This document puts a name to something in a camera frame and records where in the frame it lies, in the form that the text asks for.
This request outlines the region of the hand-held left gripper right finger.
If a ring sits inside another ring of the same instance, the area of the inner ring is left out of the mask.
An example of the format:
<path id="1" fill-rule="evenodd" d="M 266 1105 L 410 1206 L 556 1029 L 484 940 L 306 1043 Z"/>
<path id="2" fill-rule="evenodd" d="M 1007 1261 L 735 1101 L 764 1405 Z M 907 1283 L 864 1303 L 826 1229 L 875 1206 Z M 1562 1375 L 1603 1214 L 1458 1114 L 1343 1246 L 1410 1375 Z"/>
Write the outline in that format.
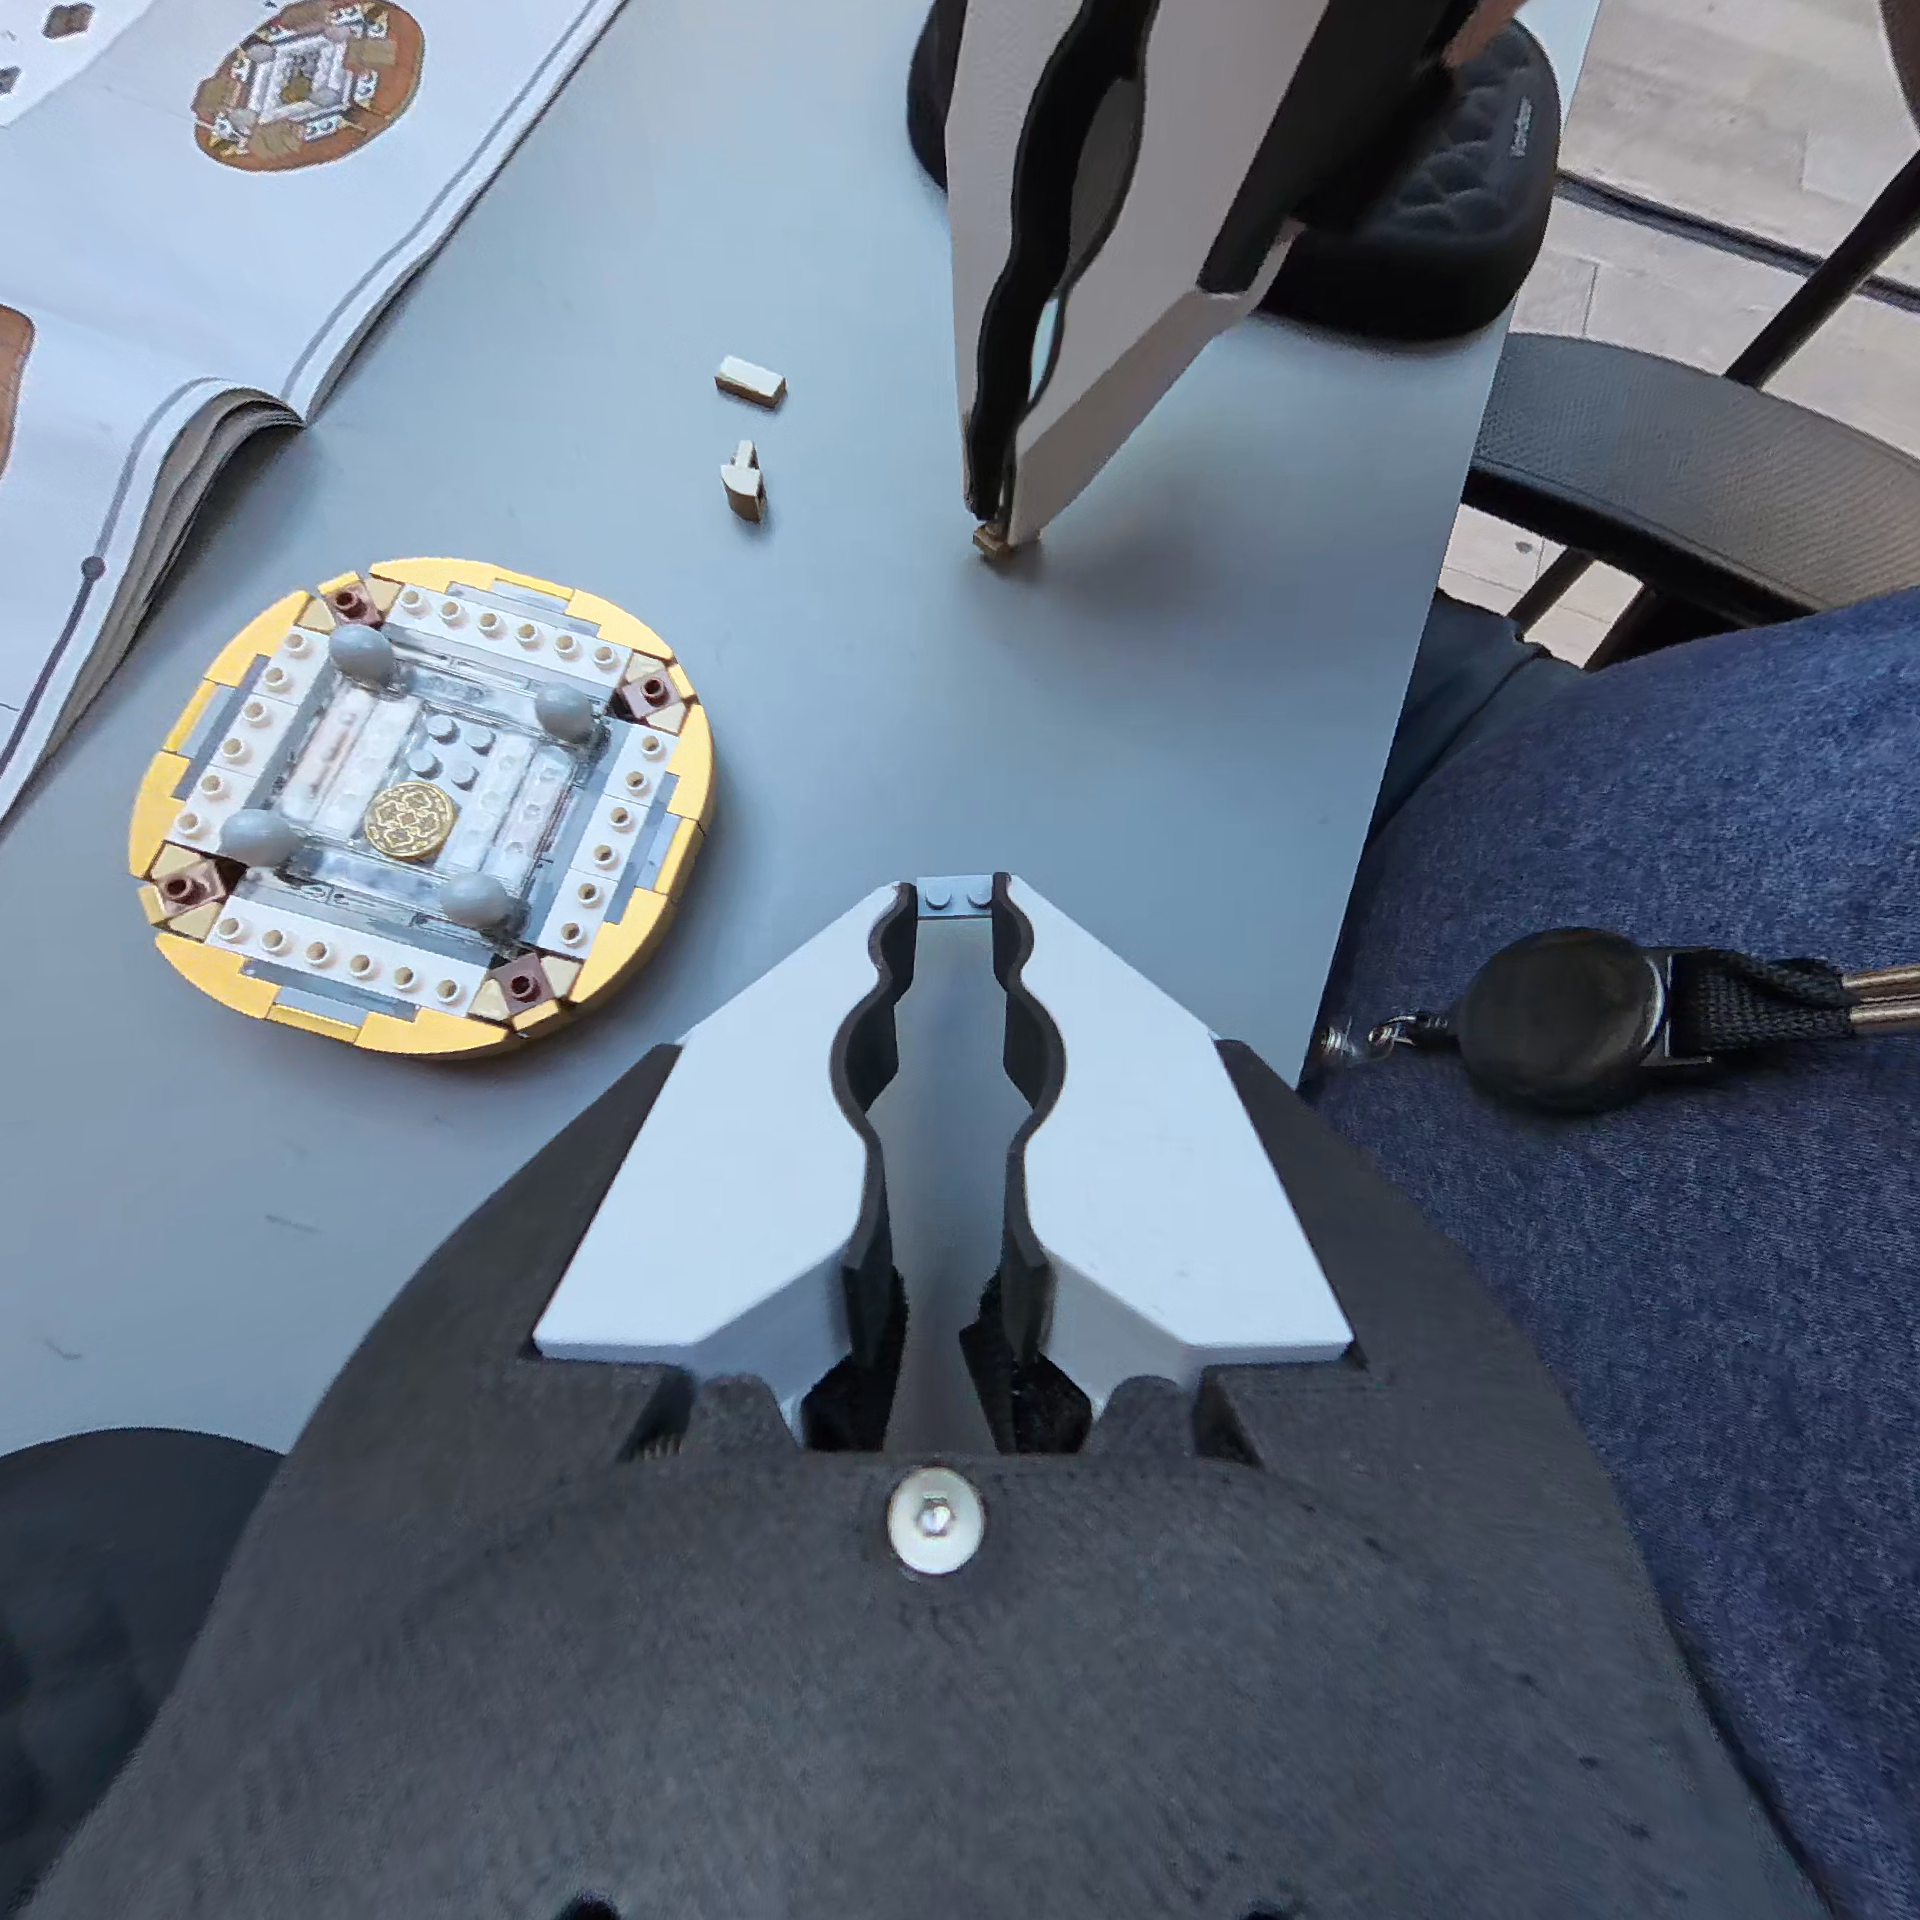
<path id="1" fill-rule="evenodd" d="M 1348 1318 L 1232 1076 L 1265 1078 L 1260 1058 L 1011 876 L 992 963 L 1032 1107 L 967 1327 L 998 1446 L 1074 1452 L 1138 1375 L 1195 1390 L 1219 1364 L 1340 1361 Z"/>

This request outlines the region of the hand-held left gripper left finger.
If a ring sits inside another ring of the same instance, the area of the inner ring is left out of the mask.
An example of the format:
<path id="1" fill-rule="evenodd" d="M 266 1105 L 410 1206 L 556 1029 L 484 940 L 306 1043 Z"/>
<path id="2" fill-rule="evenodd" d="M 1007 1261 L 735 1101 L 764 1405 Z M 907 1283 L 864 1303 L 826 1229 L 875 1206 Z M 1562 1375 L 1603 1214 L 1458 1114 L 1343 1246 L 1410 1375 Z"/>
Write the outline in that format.
<path id="1" fill-rule="evenodd" d="M 544 1357 L 755 1375 L 810 1444 L 879 1446 L 905 1300 L 868 1110 L 920 913 L 913 882 L 875 889 L 686 1034 L 536 1326 Z"/>

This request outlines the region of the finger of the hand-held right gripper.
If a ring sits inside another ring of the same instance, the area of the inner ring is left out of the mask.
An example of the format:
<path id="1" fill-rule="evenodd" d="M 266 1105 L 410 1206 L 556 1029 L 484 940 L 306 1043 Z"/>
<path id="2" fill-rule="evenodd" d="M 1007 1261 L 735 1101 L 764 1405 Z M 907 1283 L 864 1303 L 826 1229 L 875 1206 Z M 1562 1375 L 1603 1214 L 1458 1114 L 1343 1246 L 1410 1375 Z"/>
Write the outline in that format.
<path id="1" fill-rule="evenodd" d="M 1138 153 L 1114 226 L 1066 298 L 1047 303 L 1035 354 L 1064 356 L 1035 388 L 1042 451 L 1079 497 L 1214 335 L 1234 327 L 1280 267 L 1290 233 L 1257 246 L 1236 293 L 1202 269 L 1328 4 L 1154 4 L 1144 44 Z M 1017 545 L 1055 521 L 992 519 Z"/>
<path id="2" fill-rule="evenodd" d="M 1035 354 L 1114 226 L 1138 153 L 1150 2 L 971 2 L 948 102 L 952 322 L 964 497 L 979 519 L 1050 519 L 1074 499 L 1042 451 Z"/>

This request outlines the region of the round gold lego base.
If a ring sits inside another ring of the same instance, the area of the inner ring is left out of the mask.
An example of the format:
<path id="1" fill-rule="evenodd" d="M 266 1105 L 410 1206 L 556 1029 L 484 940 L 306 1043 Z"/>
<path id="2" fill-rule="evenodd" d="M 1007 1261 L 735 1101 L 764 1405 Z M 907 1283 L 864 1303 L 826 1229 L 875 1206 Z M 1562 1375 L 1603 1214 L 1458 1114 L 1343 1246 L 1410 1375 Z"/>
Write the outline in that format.
<path id="1" fill-rule="evenodd" d="M 128 858 L 160 955 L 206 996 L 471 1058 L 641 972 L 711 809 L 706 708 L 642 619 L 489 562 L 385 561 L 219 652 Z"/>

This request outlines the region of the lego instruction booklet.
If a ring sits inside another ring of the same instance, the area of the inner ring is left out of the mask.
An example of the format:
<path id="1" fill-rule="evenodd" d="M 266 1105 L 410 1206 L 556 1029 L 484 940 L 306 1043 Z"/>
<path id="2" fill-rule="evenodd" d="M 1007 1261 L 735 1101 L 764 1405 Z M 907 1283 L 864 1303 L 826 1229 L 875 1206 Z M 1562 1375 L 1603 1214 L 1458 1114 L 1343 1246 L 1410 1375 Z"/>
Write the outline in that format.
<path id="1" fill-rule="evenodd" d="M 3 809 L 616 11 L 6 4 Z"/>

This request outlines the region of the black honeycomb wrist rest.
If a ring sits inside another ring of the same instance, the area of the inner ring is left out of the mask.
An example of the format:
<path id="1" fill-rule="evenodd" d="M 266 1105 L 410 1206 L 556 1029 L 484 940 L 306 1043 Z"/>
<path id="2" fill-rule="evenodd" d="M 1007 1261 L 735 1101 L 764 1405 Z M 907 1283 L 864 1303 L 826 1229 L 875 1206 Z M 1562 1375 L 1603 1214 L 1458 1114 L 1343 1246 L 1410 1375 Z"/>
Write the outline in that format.
<path id="1" fill-rule="evenodd" d="M 907 82 L 920 156 L 948 183 L 948 102 L 969 4 L 934 4 Z M 1457 71 L 1473 4 L 1328 4 L 1200 285 L 1248 285 L 1257 246 L 1290 233 L 1256 303 L 1393 341 L 1488 322 L 1539 253 L 1559 106 L 1553 63 L 1507 27 Z"/>

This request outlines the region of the black badge reel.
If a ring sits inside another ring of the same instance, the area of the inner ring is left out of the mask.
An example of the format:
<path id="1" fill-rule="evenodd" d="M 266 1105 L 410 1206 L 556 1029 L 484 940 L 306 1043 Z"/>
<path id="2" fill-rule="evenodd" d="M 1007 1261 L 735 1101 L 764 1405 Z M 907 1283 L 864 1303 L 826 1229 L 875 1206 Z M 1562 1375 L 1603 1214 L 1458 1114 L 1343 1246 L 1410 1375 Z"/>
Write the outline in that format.
<path id="1" fill-rule="evenodd" d="M 1438 1012 L 1326 1025 L 1310 1068 L 1401 1052 L 1458 1055 L 1487 1092 L 1539 1114 L 1598 1114 L 1670 1071 L 1736 1066 L 1798 1043 L 1914 1034 L 1918 964 L 1842 972 L 1810 958 L 1641 946 L 1601 929 L 1528 934 Z"/>

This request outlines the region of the blue denim clothing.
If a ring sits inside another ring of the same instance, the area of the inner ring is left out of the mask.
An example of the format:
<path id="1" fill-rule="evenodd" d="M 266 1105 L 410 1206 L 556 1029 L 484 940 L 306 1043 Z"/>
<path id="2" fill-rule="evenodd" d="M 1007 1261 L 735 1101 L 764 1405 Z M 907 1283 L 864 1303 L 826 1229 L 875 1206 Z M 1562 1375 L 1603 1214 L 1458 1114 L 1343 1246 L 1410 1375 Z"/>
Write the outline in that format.
<path id="1" fill-rule="evenodd" d="M 1513 678 L 1395 799 L 1324 1017 L 1440 1010 L 1522 934 L 1916 964 L 1918 611 Z M 1419 1054 L 1316 1109 L 1454 1237 L 1611 1474 L 1823 1895 L 1916 1915 L 1918 1045 L 1856 1037 L 1546 1117 Z"/>

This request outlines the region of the black chair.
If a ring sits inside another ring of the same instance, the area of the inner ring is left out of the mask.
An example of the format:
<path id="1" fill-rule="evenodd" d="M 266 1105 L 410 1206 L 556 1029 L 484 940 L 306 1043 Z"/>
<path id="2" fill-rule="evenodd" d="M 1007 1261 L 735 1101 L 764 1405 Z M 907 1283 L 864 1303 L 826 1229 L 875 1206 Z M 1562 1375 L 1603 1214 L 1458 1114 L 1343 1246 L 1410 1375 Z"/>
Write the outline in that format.
<path id="1" fill-rule="evenodd" d="M 1508 330 L 1464 500 L 1559 546 L 1508 611 L 1522 633 L 1591 565 L 1639 582 L 1591 668 L 1916 587 L 1916 452 L 1769 391 L 1914 239 L 1916 166 L 1826 255 L 1564 179 L 1576 210 L 1799 284 L 1722 371 Z"/>

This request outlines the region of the black cushion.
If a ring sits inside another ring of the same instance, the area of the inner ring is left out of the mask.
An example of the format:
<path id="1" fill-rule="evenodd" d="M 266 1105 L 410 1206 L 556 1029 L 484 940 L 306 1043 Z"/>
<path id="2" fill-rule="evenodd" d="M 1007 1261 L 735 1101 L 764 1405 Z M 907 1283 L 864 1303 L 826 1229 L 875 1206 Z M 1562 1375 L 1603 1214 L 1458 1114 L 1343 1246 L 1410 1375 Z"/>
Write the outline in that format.
<path id="1" fill-rule="evenodd" d="M 6 1911 L 147 1735 L 279 1463 L 172 1428 L 3 1458 Z"/>

